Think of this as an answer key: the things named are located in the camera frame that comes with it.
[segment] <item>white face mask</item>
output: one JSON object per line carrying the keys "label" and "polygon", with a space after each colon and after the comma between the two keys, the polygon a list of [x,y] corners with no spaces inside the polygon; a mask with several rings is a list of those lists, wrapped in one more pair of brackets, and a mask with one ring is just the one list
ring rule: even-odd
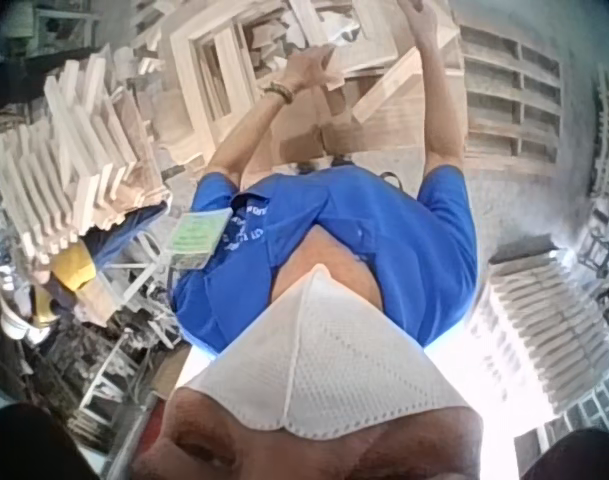
{"label": "white face mask", "polygon": [[466,406],[415,340],[322,265],[186,386],[250,429],[312,440]]}

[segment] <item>stack of wooden planks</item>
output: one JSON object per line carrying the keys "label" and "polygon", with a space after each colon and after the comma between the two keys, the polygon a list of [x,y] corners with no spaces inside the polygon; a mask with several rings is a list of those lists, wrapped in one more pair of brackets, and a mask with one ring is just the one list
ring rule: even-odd
{"label": "stack of wooden planks", "polygon": [[550,421],[609,372],[609,326],[554,253],[491,267],[467,329],[514,434]]}
{"label": "stack of wooden planks", "polygon": [[113,74],[110,55],[68,61],[46,80],[48,114],[0,134],[0,190],[29,259],[170,196],[133,96],[107,90]]}

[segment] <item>person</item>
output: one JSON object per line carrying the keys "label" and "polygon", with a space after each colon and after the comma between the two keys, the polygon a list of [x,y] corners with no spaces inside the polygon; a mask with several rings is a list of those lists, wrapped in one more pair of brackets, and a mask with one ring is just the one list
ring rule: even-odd
{"label": "person", "polygon": [[475,291],[463,134],[436,14],[398,1],[426,92],[417,200],[352,165],[239,191],[277,113],[330,80],[330,47],[289,58],[197,187],[193,211],[233,215],[206,267],[180,277],[174,308],[216,358],[169,399],[133,478],[478,477],[482,421],[422,349]]}

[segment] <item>blue polo shirt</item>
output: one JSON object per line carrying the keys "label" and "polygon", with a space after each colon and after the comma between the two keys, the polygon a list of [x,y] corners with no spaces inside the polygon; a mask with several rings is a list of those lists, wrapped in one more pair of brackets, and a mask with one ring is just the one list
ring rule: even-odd
{"label": "blue polo shirt", "polygon": [[355,166],[272,175],[244,193],[222,174],[206,175],[192,211],[228,207],[234,214],[213,258],[185,273],[173,293],[182,330],[195,345],[221,352],[268,307],[276,273],[314,225],[369,266],[384,313],[420,345],[470,306],[475,227],[456,168],[434,170],[417,200]]}

